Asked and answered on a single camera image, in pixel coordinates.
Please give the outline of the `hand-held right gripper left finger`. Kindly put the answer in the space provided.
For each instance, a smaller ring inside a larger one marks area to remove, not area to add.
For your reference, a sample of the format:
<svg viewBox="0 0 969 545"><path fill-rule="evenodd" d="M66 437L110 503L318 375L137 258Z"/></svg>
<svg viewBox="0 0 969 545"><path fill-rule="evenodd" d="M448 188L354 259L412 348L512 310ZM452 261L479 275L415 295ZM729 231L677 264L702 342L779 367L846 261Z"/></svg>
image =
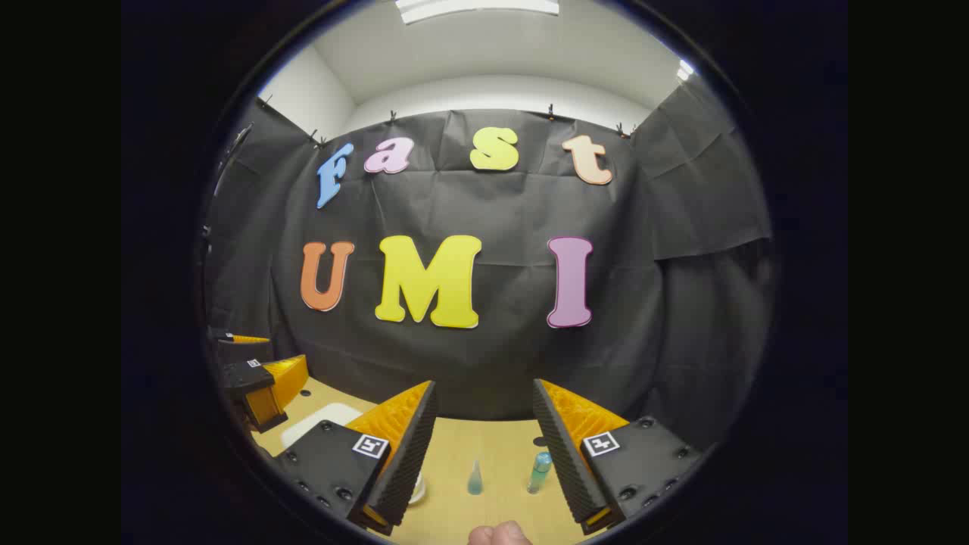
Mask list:
<svg viewBox="0 0 969 545"><path fill-rule="evenodd" d="M322 420L274 462L315 510L390 536L414 494L437 417L436 384L425 381L346 425Z"/></svg>

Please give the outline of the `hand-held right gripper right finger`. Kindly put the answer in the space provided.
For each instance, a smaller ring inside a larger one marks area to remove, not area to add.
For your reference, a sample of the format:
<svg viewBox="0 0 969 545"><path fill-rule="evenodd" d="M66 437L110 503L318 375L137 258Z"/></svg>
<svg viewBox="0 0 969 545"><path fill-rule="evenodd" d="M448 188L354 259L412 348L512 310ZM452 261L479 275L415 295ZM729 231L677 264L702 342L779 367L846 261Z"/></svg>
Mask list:
<svg viewBox="0 0 969 545"><path fill-rule="evenodd" d="M654 510L703 461L653 416L623 419L543 379L532 406L575 523L584 534Z"/></svg>

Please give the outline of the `teal cylindrical bottle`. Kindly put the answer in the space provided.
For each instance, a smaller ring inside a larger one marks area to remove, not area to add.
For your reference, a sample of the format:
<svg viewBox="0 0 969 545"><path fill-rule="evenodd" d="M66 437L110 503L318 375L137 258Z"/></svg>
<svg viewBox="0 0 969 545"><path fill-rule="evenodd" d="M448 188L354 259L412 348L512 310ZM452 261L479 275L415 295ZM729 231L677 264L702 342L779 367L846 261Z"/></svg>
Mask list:
<svg viewBox="0 0 969 545"><path fill-rule="evenodd" d="M544 482L546 482L548 472L550 472L552 468L553 457L550 455L550 452L543 451L537 453L526 486L527 493L540 493L540 490L542 490L542 487L544 486Z"/></svg>

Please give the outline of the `white suitcase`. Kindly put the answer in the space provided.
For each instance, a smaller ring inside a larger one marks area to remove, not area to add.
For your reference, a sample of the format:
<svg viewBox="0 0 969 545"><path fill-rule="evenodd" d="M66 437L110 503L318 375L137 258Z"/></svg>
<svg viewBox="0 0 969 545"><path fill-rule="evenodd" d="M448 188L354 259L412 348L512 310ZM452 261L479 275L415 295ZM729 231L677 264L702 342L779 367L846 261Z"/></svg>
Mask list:
<svg viewBox="0 0 969 545"><path fill-rule="evenodd" d="M326 404L323 408L319 408L319 410L302 418L298 423L291 425L287 430L282 431L280 438L282 449L290 448L295 441L298 441L312 428L324 421L336 425L346 425L359 418L361 414L363 412L343 403Z"/></svg>

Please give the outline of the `black backdrop cloth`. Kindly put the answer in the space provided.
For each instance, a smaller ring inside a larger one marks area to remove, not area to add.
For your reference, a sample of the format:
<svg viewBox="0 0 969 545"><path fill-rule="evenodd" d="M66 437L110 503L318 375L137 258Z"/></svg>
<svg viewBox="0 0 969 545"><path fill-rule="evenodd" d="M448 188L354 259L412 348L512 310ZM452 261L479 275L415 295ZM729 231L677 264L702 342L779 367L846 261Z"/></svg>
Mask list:
<svg viewBox="0 0 969 545"><path fill-rule="evenodd" d="M323 146L253 104L205 225L209 325L443 417L529 419L543 378L698 448L748 394L772 230L734 118L702 83L629 138L510 110L381 122Z"/></svg>

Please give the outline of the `long ceiling light panel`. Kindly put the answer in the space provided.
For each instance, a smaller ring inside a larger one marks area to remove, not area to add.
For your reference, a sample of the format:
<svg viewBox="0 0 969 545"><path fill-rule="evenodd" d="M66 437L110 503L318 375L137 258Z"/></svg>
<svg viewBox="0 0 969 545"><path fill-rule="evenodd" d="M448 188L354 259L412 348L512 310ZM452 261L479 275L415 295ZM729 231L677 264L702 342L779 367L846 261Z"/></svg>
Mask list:
<svg viewBox="0 0 969 545"><path fill-rule="evenodd" d="M468 11L526 11L558 15L558 0L395 0L405 25Z"/></svg>

